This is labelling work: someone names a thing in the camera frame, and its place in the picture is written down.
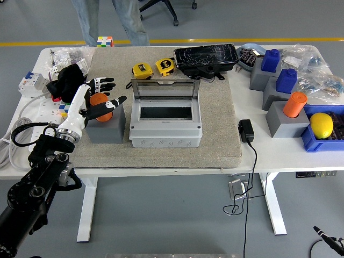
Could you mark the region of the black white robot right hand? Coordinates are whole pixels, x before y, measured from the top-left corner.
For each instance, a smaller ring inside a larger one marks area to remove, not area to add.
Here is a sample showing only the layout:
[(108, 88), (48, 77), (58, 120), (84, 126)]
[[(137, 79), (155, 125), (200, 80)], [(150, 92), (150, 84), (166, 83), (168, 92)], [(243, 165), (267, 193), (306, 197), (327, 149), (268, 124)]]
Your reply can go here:
[(340, 256), (343, 256), (343, 238), (335, 238), (325, 234), (320, 228), (314, 226), (315, 232)]

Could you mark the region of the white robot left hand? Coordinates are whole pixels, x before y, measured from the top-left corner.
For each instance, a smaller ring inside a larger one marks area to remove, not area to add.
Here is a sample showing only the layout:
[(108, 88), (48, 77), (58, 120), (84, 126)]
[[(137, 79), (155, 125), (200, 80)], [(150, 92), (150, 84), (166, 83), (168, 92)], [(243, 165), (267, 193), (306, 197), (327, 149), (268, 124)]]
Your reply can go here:
[(120, 96), (94, 106), (89, 105), (87, 98), (96, 93), (111, 90), (115, 86), (113, 81), (113, 78), (99, 77), (79, 86), (69, 107), (67, 119), (59, 125), (56, 137), (61, 139), (69, 137), (77, 142), (82, 136), (87, 120), (108, 114), (126, 101), (126, 96)]

